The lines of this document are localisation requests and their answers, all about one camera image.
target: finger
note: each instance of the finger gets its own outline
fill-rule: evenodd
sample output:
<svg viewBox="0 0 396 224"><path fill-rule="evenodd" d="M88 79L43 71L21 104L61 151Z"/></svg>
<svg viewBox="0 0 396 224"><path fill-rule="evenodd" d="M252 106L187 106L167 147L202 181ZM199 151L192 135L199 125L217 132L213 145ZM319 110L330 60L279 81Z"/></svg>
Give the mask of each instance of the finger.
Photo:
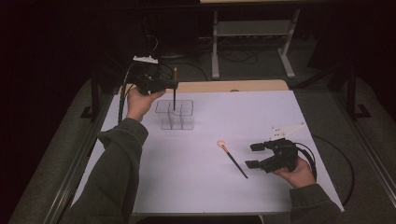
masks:
<svg viewBox="0 0 396 224"><path fill-rule="evenodd" d="M152 101L162 97L164 94L166 93L166 90L162 90L162 91L157 91L152 93L149 97L151 98Z"/></svg>
<svg viewBox="0 0 396 224"><path fill-rule="evenodd" d="M301 159L300 157L298 157L297 161L296 161L296 167L297 168L303 168L303 167L305 168L305 167L309 167L309 164L308 164L307 161L305 161L305 160Z"/></svg>
<svg viewBox="0 0 396 224"><path fill-rule="evenodd" d="M128 95L134 94L134 93L139 93L140 94L140 89L138 87L131 88L128 90Z"/></svg>
<svg viewBox="0 0 396 224"><path fill-rule="evenodd" d="M273 174L279 175L279 176L281 176L283 178L285 178L286 176L290 175L289 171L284 170L284 169L275 170L275 171L273 171Z"/></svg>

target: white paper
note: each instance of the white paper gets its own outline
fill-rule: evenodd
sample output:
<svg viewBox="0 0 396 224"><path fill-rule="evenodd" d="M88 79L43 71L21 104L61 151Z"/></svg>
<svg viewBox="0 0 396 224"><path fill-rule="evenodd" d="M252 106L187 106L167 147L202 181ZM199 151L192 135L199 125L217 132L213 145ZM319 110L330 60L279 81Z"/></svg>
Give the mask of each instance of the white paper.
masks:
<svg viewBox="0 0 396 224"><path fill-rule="evenodd" d="M160 100L171 99L173 95L167 93ZM289 212L289 183L264 170L249 170L245 161L262 161L274 155L272 150L252 152L249 147L269 141L272 127L305 122L293 92L178 93L177 100L193 100L194 129L161 130L155 114L156 102L153 103L142 121L149 135L143 146L134 213L153 216ZM114 97L102 130L117 125L118 101L119 97ZM248 179L217 145L220 139ZM344 210L308 127L305 125L287 139L314 152L318 183ZM75 200L103 151L97 142Z"/></svg>

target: cable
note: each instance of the cable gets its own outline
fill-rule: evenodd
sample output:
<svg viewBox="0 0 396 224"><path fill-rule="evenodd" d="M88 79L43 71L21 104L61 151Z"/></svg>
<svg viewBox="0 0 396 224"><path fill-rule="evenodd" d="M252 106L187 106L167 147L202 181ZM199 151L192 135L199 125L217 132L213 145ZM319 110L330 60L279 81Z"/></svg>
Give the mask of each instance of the cable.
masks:
<svg viewBox="0 0 396 224"><path fill-rule="evenodd" d="M154 35L146 35L146 37L152 37L152 38L155 39L155 46L154 46L154 48L153 48L151 51L148 52L148 53L150 53L151 55L153 55L155 49L158 48L158 39L157 39L157 37L155 37Z"/></svg>
<svg viewBox="0 0 396 224"><path fill-rule="evenodd" d="M236 56L233 56L234 52L242 52L246 54L246 58L240 59L237 58ZM229 57L224 56L224 51L219 51L219 56L224 59L225 61L232 62L232 63L243 63L243 64L255 64L259 61L259 52L253 52L252 55L250 55L246 50L233 50L231 53L226 54ZM254 58L255 60L252 63L247 63L248 60Z"/></svg>
<svg viewBox="0 0 396 224"><path fill-rule="evenodd" d="M306 145L303 145L303 144L301 144L301 143L295 143L295 144L296 144L296 145L303 146L303 147L305 147L306 149L308 149L308 151L311 152L311 155L312 155L312 156L310 156L309 153L306 152L306 150L303 150L303 149L297 147L297 150L299 150L300 152L302 152L302 153L304 154L304 156L306 157L306 159L308 160L309 165L311 166L312 175L314 176L315 180L317 180L317 178L318 178L317 160L315 159L314 153L313 153L312 150L311 150L309 147L307 147Z"/></svg>
<svg viewBox="0 0 396 224"><path fill-rule="evenodd" d="M170 73L163 72L163 74L166 75L165 79L167 79L167 80L173 79L173 71L174 71L174 69L171 68L170 66L168 66L168 65L165 64L165 63L159 63L159 65L160 65L160 70L162 70L161 66L164 66L164 67L166 67L167 69L169 69L169 71L170 71Z"/></svg>
<svg viewBox="0 0 396 224"><path fill-rule="evenodd" d="M125 104L125 97L126 97L126 84L127 84L127 80L128 80L128 76L129 76L129 71L131 70L131 68L135 65L136 63L133 62L131 63L131 65L129 65L126 74L125 74L125 78L122 82L122 88L121 88L121 94L120 94L120 107L119 107L119 123L121 123L122 121L122 112L123 112L123 107Z"/></svg>
<svg viewBox="0 0 396 224"><path fill-rule="evenodd" d="M197 66L197 65L195 65L195 64L193 64L193 63L168 63L168 64L186 64L186 65L189 65L189 66L193 66L193 67L199 69L199 70L204 74L205 81L207 81L206 72L205 72L202 68L200 68L199 66Z"/></svg>
<svg viewBox="0 0 396 224"><path fill-rule="evenodd" d="M301 143L296 143L296 144L297 144L297 145L300 145L300 146L303 146L303 147L305 147L306 149L308 149L309 152L311 152L311 155L312 155L312 158L313 158L314 162L317 161L317 160L315 159L314 153L312 152L312 150L311 150L309 147L307 147L306 145L303 145L303 144L301 144Z"/></svg>
<svg viewBox="0 0 396 224"><path fill-rule="evenodd" d="M353 169L352 163L347 158L347 155L344 152L342 152L339 147L335 146L333 143L331 143L330 141L328 141L328 140L326 140L326 139L324 139L324 138L322 138L320 136L317 136L317 135L314 135L314 134L312 134L312 136L316 137L317 139L320 139L321 141L323 141L323 142L329 144L330 146L332 146L333 148L335 148L344 157L344 159L346 160L347 164L349 165L349 169L350 169L350 172L351 172L351 175L352 175L352 177L351 177L352 179L351 179L351 186L350 186L350 189L349 189L349 193L347 194L346 199L342 202L342 205L345 206L347 204L347 202L349 201L350 197L352 196L353 189L355 188L355 170Z"/></svg>
<svg viewBox="0 0 396 224"><path fill-rule="evenodd" d="M204 39L209 39L210 42L209 42L208 44L204 45L204 46L201 46L200 49L203 49L204 51L205 51L206 48L211 49L212 46L213 46L213 39L212 39L212 37L206 36L206 37L204 37Z"/></svg>
<svg viewBox="0 0 396 224"><path fill-rule="evenodd" d="M134 84L132 84L132 85L128 88L128 91L126 91L126 93L125 93L125 97L128 95L129 90L130 90L133 86L134 86Z"/></svg>

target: transparent box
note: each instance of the transparent box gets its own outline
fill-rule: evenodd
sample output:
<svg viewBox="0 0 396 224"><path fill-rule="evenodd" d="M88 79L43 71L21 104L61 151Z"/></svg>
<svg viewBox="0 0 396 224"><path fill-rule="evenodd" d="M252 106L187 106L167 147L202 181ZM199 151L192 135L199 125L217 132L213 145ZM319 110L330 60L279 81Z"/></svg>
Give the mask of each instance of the transparent box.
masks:
<svg viewBox="0 0 396 224"><path fill-rule="evenodd" d="M194 129L192 111L193 101L191 100L176 100L175 110L173 100L160 100L155 108L163 130Z"/></svg>

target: gray sleeve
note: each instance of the gray sleeve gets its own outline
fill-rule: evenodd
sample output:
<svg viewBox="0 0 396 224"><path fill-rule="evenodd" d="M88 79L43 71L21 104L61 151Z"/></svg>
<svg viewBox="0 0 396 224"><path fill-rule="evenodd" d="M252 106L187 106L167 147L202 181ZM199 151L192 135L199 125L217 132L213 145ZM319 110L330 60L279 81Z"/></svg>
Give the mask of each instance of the gray sleeve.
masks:
<svg viewBox="0 0 396 224"><path fill-rule="evenodd" d="M105 152L62 223L127 223L139 183L139 164L147 129L133 119L98 134Z"/></svg>
<svg viewBox="0 0 396 224"><path fill-rule="evenodd" d="M290 190L292 224L336 223L341 210L316 184Z"/></svg>

